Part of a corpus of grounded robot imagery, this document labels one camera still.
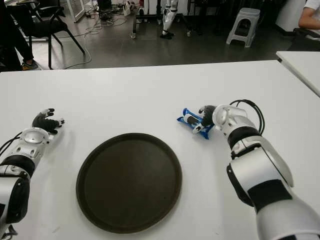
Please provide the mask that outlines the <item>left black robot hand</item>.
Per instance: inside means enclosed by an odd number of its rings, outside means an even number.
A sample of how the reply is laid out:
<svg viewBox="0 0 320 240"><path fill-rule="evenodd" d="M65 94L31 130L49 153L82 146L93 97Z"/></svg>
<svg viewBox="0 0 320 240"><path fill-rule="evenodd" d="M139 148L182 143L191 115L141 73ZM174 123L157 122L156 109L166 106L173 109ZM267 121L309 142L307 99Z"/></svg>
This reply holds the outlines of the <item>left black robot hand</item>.
<svg viewBox="0 0 320 240"><path fill-rule="evenodd" d="M47 108L36 115L33 119L31 126L33 128L40 128L50 133L51 135L56 135L59 128L65 124L63 118L51 119L55 114L54 108Z"/></svg>

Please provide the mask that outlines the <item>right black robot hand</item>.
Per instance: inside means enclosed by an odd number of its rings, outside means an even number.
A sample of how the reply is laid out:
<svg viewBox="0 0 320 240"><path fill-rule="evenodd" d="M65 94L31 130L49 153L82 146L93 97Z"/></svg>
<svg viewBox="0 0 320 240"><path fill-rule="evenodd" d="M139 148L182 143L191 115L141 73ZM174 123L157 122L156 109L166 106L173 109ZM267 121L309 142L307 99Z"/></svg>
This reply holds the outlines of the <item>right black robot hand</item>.
<svg viewBox="0 0 320 240"><path fill-rule="evenodd" d="M215 109L216 106L214 105L205 105L198 110L198 113L202 116L202 121L193 128L192 132L194 134L213 124L213 113Z"/></svg>

